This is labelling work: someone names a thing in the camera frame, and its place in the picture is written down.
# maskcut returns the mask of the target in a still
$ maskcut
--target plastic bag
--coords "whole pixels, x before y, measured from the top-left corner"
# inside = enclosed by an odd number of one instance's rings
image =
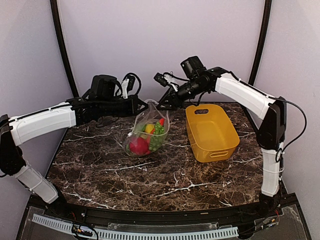
[[[124,150],[131,157],[142,157],[158,150],[170,128],[168,111],[157,110],[158,103],[148,99],[148,109],[135,118],[132,132],[124,141]]]

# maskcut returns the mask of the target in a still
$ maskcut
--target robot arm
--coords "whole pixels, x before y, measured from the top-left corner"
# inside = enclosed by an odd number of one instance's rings
[[[283,161],[277,152],[283,149],[286,130],[286,105],[281,100],[268,95],[253,86],[238,79],[231,71],[221,67],[206,69],[197,56],[189,57],[181,63],[189,79],[188,82],[172,87],[168,78],[173,75],[157,73],[154,79],[162,86],[169,86],[165,95],[159,101],[159,110],[176,110],[183,102],[194,99],[196,95],[205,92],[217,92],[232,98],[251,110],[262,120],[256,132],[256,138],[263,156],[263,195],[273,197],[279,190],[279,180]]]
[[[23,159],[19,146],[38,136],[97,121],[103,116],[138,115],[148,105],[138,98],[138,92],[128,96],[127,92],[132,90],[135,79],[138,79],[140,89],[141,81],[134,73],[125,76],[122,81],[125,87],[113,76],[95,76],[91,89],[82,97],[27,115],[11,118],[3,115],[0,118],[0,170],[5,175],[14,176],[46,203],[53,203],[58,198],[56,188]],[[116,85],[122,96],[114,96],[117,95]]]

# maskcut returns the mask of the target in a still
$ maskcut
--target marble tabletop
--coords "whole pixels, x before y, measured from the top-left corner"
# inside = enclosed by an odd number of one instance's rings
[[[135,117],[105,117],[102,123],[70,128],[47,178],[69,203],[115,210],[189,211],[259,201],[263,159],[256,135],[237,103],[221,106],[240,144],[228,160],[196,161],[184,109],[171,111],[164,145],[141,158],[129,157],[122,143]]]

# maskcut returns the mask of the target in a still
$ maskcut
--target black curved pole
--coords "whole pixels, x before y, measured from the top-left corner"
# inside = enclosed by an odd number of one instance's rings
[[[56,39],[58,41],[60,54],[61,54],[61,58],[64,65],[64,70],[66,73],[66,77],[68,78],[68,82],[69,82],[73,97],[76,98],[76,97],[79,97],[79,93],[78,93],[78,89],[76,86],[76,82],[71,70],[71,66],[70,66],[70,62],[67,54],[64,35],[61,28],[57,0],[50,0],[50,4],[51,4],[51,12],[52,12],[52,18],[53,18],[53,23],[55,28]]]
[[[250,74],[249,81],[248,81],[248,83],[252,86],[255,84],[260,61],[261,61],[261,57],[262,57],[262,53],[264,50],[264,45],[265,45],[267,30],[268,30],[268,24],[269,24],[269,18],[270,18],[270,13],[271,13],[271,4],[272,4],[272,0],[265,0],[265,2],[264,2],[264,11],[263,11],[262,24],[261,24],[258,45],[256,47],[255,57],[254,57],[254,61],[253,61],[252,69],[251,69],[251,74]]]

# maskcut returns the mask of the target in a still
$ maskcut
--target black bracket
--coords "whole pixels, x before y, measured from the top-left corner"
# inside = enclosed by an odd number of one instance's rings
[[[75,111],[76,125],[80,126],[91,122],[98,121],[104,116],[113,117],[131,117],[136,116],[146,110],[149,106],[147,103],[138,98],[138,95],[130,95],[128,99],[119,99],[113,101],[105,100],[86,100],[82,97],[68,99]]]
[[[260,147],[267,150],[278,150],[279,144],[285,140],[287,121],[287,105],[276,100],[269,109],[257,132],[256,140]]]
[[[0,170],[6,175],[17,174],[26,161],[22,157],[22,150],[16,146],[11,134],[8,115],[0,117]]]

